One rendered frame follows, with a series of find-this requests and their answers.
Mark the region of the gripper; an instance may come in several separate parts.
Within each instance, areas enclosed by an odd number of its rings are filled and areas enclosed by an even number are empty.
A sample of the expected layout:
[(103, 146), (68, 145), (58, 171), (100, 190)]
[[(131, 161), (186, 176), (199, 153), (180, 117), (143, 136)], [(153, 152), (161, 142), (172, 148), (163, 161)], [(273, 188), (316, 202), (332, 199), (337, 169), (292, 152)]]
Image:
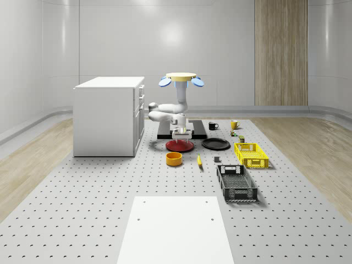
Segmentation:
[(172, 139), (174, 139), (175, 141), (185, 140), (186, 142), (188, 142), (188, 140), (191, 138), (191, 130), (186, 130), (184, 133), (181, 133), (179, 130), (173, 130), (172, 132)]

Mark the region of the red plate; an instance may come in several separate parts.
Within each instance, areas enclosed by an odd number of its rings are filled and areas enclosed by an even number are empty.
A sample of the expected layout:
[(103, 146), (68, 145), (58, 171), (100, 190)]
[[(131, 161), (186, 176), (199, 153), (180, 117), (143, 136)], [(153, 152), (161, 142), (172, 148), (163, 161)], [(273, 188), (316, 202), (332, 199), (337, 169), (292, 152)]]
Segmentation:
[(187, 140), (171, 140), (166, 143), (166, 148), (171, 152), (188, 152), (193, 150), (194, 144)]

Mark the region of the black stove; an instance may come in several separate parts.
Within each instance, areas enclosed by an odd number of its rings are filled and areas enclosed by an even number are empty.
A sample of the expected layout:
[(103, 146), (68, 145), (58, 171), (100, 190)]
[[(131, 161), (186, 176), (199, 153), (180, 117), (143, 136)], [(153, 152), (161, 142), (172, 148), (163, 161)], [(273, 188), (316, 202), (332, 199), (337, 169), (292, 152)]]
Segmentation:
[[(164, 120), (159, 123), (157, 138), (172, 139), (173, 129), (176, 128), (169, 120)], [(206, 139), (207, 134), (202, 120), (187, 120), (186, 128), (192, 131), (192, 139)]]

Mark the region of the yellow bowl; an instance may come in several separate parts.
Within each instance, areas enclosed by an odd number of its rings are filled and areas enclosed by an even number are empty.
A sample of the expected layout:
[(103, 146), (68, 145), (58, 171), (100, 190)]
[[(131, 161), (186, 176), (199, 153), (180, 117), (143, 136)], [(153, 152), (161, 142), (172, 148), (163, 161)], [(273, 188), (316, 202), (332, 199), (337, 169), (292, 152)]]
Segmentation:
[(166, 164), (176, 167), (182, 164), (182, 154), (179, 152), (169, 152), (166, 154)]

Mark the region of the black plate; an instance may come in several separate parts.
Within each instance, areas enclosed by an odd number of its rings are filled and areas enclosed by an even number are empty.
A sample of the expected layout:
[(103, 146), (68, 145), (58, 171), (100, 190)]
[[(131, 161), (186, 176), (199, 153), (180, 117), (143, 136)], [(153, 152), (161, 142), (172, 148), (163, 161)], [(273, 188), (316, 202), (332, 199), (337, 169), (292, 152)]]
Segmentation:
[(201, 144), (207, 149), (216, 151), (227, 150), (230, 148), (230, 143), (227, 140), (216, 137), (204, 139)]

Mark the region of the yellow basket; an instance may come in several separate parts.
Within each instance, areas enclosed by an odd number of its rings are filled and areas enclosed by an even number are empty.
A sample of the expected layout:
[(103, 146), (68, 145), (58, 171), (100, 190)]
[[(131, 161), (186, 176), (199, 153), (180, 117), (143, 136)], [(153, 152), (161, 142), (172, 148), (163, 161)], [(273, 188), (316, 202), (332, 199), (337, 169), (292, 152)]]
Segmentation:
[(268, 156), (257, 143), (235, 143), (234, 152), (247, 168), (268, 168)]

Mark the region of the dark grey basket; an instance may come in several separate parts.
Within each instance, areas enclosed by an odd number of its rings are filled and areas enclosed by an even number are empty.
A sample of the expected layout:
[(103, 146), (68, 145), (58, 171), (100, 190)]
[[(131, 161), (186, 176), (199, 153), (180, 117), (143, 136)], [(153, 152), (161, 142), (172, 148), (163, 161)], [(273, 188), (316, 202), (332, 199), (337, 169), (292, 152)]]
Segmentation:
[(225, 200), (257, 200), (257, 186), (244, 165), (218, 165), (217, 177)]

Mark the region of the white cabinet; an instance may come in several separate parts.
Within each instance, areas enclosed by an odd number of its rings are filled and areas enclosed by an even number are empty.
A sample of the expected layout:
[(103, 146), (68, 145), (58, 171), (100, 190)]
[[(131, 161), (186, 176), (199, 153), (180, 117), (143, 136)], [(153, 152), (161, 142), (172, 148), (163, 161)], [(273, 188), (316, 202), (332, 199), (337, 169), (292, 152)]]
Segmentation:
[(143, 135), (143, 76), (96, 77), (73, 90), (73, 155), (134, 157)]

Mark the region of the white board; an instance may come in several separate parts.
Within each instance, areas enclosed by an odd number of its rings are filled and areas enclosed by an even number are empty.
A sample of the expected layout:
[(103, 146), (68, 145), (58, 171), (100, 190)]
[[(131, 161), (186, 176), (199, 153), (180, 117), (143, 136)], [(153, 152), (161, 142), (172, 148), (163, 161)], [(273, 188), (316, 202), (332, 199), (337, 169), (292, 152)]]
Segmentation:
[(215, 196), (137, 196), (117, 264), (234, 264)]

